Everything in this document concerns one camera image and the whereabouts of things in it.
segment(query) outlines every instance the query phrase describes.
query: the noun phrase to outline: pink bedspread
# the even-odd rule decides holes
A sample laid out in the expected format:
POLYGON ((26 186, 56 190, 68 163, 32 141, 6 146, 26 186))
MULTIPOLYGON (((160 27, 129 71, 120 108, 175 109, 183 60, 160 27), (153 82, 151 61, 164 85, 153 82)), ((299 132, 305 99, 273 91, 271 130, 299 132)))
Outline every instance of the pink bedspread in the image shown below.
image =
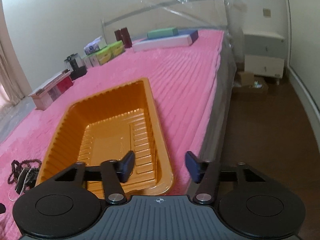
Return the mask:
POLYGON ((12 217, 7 184, 11 162, 43 159, 68 105, 93 93, 140 77, 148 77, 175 175, 171 195, 184 194, 189 174, 184 154, 199 154, 217 86, 223 31, 201 30, 190 47, 134 53, 132 49, 75 80, 47 110, 33 110, 0 147, 0 239, 15 240, 20 232, 12 217))

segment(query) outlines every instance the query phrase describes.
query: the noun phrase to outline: nightstand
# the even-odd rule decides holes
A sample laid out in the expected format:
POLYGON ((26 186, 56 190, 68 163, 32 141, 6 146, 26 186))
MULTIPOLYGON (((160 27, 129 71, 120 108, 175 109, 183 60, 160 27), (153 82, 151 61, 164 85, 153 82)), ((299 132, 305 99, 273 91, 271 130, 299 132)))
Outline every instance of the nightstand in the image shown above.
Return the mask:
POLYGON ((244 70, 258 76, 283 76, 286 44, 278 33, 244 31, 244 70))

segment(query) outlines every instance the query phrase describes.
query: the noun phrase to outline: silver bolt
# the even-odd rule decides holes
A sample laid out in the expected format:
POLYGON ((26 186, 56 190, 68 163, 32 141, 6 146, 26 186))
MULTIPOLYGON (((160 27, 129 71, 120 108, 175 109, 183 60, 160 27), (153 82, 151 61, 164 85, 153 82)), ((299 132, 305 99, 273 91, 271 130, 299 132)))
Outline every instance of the silver bolt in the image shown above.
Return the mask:
POLYGON ((113 193, 108 196, 108 199, 112 202, 118 202, 124 199, 124 196, 120 193, 113 193))
POLYGON ((206 194, 206 193, 201 193, 196 195, 196 199, 202 202, 209 201, 211 199, 211 195, 206 194))

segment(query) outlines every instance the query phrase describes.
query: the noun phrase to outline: drawer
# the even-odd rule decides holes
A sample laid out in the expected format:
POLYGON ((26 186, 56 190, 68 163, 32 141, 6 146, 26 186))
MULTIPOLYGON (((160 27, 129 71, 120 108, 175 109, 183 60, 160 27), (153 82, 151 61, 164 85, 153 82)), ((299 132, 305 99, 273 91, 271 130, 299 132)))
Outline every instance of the drawer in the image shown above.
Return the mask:
POLYGON ((284 59, 245 55, 244 70, 259 76, 282 78, 284 59))
POLYGON ((244 54, 285 58, 284 39, 258 35, 244 35, 244 54))

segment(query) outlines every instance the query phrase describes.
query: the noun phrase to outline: beige curtain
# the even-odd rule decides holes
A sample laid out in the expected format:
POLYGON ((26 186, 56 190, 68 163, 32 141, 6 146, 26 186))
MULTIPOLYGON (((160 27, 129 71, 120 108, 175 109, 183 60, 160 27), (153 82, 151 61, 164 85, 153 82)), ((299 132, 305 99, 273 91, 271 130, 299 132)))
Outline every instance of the beige curtain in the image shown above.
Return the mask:
POLYGON ((3 85, 5 92, 7 93, 10 102, 13 105, 18 104, 24 95, 16 82, 15 75, 9 65, 0 42, 0 83, 3 85))

